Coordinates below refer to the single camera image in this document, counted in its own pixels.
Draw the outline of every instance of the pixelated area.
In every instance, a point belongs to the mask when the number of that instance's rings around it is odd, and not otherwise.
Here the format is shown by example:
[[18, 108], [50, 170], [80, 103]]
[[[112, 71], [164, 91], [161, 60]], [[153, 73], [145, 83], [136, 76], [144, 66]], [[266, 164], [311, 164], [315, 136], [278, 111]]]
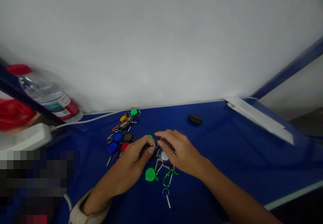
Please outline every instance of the pixelated area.
[[0, 151], [0, 223], [50, 223], [79, 151]]

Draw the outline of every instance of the power strip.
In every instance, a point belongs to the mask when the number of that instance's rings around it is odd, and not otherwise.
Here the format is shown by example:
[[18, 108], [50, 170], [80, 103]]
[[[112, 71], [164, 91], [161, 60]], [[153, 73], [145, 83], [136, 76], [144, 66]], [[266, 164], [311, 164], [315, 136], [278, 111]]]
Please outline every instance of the power strip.
[[1, 133], [1, 151], [30, 151], [40, 148], [52, 140], [50, 128], [38, 123], [15, 135]]

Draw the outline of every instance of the white cable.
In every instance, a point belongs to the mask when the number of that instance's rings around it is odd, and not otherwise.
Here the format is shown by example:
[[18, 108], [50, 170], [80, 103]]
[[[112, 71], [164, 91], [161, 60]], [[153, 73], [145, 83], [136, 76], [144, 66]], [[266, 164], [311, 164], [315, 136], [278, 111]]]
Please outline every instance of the white cable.
[[63, 126], [67, 126], [67, 125], [75, 125], [75, 124], [88, 123], [88, 122], [95, 121], [95, 120], [101, 119], [101, 118], [106, 117], [106, 116], [109, 116], [109, 115], [113, 115], [113, 114], [116, 114], [116, 113], [120, 113], [120, 112], [126, 111], [126, 110], [130, 110], [130, 109], [125, 109], [125, 110], [115, 111], [115, 112], [112, 112], [112, 113], [109, 113], [109, 114], [105, 114], [105, 115], [103, 115], [103, 116], [99, 116], [99, 117], [96, 117], [96, 118], [93, 118], [93, 119], [91, 119], [91, 120], [87, 120], [87, 121], [77, 121], [77, 122], [65, 123], [65, 124], [62, 124], [62, 125], [59, 125], [59, 126], [51, 126], [51, 127], [50, 127], [50, 130], [51, 130], [51, 131], [54, 131], [54, 130], [56, 130], [56, 129], [58, 129], [58, 128], [61, 128], [61, 127], [63, 127]]
[[72, 210], [72, 202], [71, 202], [71, 199], [70, 199], [70, 197], [68, 196], [68, 194], [66, 194], [66, 193], [65, 193], [65, 195], [64, 195], [64, 198], [66, 199], [66, 201], [67, 201], [67, 203], [68, 203], [68, 208], [69, 208], [69, 210], [70, 210], [70, 212], [71, 212], [71, 210]]

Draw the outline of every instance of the green carabiner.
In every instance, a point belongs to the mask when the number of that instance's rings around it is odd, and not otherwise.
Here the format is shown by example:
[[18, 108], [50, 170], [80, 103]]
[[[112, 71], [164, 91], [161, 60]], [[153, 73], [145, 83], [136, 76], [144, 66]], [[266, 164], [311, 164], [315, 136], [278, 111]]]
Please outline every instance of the green carabiner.
[[179, 175], [179, 172], [178, 173], [175, 172], [175, 166], [173, 166], [173, 172], [174, 174]]
[[[169, 183], [168, 185], [165, 184], [165, 179], [166, 177], [171, 173], [171, 178], [169, 179]], [[171, 182], [172, 182], [172, 178], [173, 178], [173, 174], [174, 174], [174, 170], [172, 169], [169, 169], [168, 173], [165, 175], [164, 179], [163, 179], [163, 185], [168, 188], [170, 185], [171, 185]]]

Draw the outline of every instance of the water bottle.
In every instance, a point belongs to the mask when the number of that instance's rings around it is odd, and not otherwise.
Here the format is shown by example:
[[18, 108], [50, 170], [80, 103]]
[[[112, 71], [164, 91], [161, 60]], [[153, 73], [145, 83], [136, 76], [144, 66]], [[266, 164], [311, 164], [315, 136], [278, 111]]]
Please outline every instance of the water bottle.
[[47, 82], [27, 65], [16, 64], [6, 69], [19, 77], [19, 83], [26, 94], [65, 122], [79, 121], [83, 112], [54, 83]]

